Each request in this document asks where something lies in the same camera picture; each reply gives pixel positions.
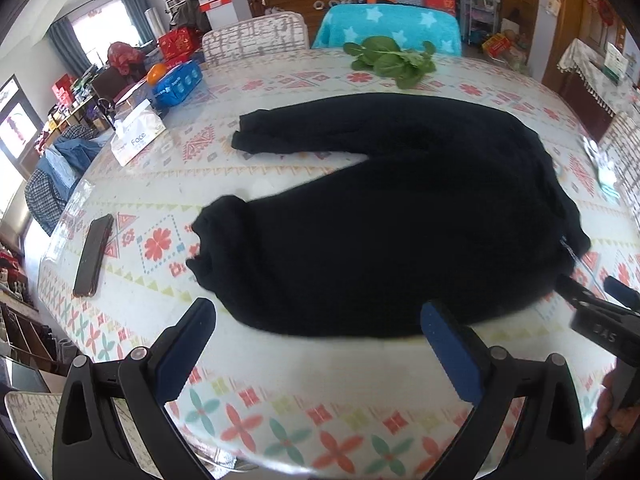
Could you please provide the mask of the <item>black pants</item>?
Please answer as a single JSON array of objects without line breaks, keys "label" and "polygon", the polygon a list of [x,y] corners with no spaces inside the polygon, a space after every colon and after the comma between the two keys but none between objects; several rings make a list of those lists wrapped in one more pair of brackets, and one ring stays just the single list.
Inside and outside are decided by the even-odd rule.
[{"label": "black pants", "polygon": [[436,301],[463,324],[547,295],[591,243],[538,134],[495,108],[365,93],[255,110],[232,145],[361,162],[282,193],[227,195],[188,267],[240,323],[297,337],[410,337]]}]

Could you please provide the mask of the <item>white work glove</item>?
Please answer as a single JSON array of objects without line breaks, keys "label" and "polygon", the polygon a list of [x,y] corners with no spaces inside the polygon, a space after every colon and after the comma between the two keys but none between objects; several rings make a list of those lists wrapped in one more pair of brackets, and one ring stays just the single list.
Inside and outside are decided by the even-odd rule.
[{"label": "white work glove", "polygon": [[596,172],[602,192],[618,200],[620,193],[616,190],[617,177],[614,162],[608,158],[607,154],[600,152],[596,142],[586,136],[582,138],[582,147]]}]

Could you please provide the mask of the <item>side table with lace cloth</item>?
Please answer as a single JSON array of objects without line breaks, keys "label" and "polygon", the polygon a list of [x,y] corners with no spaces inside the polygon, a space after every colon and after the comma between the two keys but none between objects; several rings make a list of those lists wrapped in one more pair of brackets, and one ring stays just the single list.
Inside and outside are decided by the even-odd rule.
[{"label": "side table with lace cloth", "polygon": [[556,67],[564,75],[559,94],[591,139],[599,142],[618,115],[639,125],[639,88],[627,76],[612,80],[604,57],[582,40],[570,43]]}]

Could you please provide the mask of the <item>black smartphone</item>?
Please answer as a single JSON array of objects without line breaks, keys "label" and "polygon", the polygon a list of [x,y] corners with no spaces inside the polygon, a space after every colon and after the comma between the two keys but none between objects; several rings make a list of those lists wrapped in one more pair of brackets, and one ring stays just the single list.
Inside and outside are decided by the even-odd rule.
[{"label": "black smartphone", "polygon": [[96,293],[104,252],[113,223],[114,217],[111,214],[91,222],[78,263],[73,287],[74,297],[92,297]]}]

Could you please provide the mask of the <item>blue clothes pile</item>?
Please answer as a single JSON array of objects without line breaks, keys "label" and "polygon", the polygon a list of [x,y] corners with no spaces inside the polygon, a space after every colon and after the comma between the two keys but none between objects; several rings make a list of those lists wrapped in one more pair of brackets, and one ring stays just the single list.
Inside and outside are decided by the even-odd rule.
[{"label": "blue clothes pile", "polygon": [[48,235],[60,221],[79,180],[103,144],[95,128],[70,126],[43,151],[24,195],[32,218]]}]

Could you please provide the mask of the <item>green leafy vegetable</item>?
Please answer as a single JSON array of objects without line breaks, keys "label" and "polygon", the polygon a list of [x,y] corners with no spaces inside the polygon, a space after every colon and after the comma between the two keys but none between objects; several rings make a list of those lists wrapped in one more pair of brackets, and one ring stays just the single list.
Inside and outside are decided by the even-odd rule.
[{"label": "green leafy vegetable", "polygon": [[426,75],[436,70],[433,61],[436,48],[431,41],[424,41],[422,50],[402,50],[393,38],[372,36],[361,44],[346,42],[343,51],[354,58],[353,70],[393,79],[401,90],[416,88]]}]

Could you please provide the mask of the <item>turquoise star chair cover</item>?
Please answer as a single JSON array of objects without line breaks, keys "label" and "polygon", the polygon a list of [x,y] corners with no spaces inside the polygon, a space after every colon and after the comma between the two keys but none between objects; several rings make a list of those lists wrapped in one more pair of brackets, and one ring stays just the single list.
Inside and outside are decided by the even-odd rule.
[{"label": "turquoise star chair cover", "polygon": [[442,11],[402,4],[338,4],[326,12],[313,49],[341,48],[346,42],[362,44],[373,36],[395,40],[402,50],[421,50],[425,41],[438,54],[461,56],[461,32],[457,20]]}]

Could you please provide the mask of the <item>white face tissue box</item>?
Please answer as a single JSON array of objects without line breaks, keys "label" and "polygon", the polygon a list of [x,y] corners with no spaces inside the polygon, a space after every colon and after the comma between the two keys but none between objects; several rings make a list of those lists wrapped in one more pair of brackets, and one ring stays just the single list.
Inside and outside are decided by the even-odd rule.
[{"label": "white face tissue box", "polygon": [[116,162],[125,167],[165,130],[163,119],[145,99],[124,119],[115,122],[111,150]]}]

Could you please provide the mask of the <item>blue tissue pack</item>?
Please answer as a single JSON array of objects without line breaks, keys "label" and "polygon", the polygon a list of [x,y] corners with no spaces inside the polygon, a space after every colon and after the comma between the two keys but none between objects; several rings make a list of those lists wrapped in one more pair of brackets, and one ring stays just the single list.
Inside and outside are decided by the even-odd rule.
[{"label": "blue tissue pack", "polygon": [[181,104],[202,79],[198,62],[189,61],[176,65],[153,87],[155,105],[158,108],[169,108]]}]

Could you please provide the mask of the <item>orange fruit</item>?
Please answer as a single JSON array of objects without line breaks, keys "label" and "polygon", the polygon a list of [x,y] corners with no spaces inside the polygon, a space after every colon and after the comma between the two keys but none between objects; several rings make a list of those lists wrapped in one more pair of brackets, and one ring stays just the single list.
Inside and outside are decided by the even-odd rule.
[{"label": "orange fruit", "polygon": [[150,86],[155,86],[168,72],[164,63],[154,64],[146,73],[145,79]]}]

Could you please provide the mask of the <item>white grey patterned chair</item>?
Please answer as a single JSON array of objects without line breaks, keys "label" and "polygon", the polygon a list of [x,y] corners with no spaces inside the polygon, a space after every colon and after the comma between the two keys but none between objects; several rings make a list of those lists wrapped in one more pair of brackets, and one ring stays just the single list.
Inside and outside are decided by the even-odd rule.
[{"label": "white grey patterned chair", "polygon": [[290,11],[267,14],[211,30],[202,39],[205,62],[211,66],[309,48],[304,18]]}]

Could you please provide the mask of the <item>red gift box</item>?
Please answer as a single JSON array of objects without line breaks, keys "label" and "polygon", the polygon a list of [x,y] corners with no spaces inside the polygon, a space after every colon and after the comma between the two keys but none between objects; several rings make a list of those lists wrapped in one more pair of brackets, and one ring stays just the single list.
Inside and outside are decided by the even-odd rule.
[{"label": "red gift box", "polygon": [[194,27],[178,27],[161,36],[158,46],[164,59],[170,61],[198,50],[201,47],[201,36]]}]

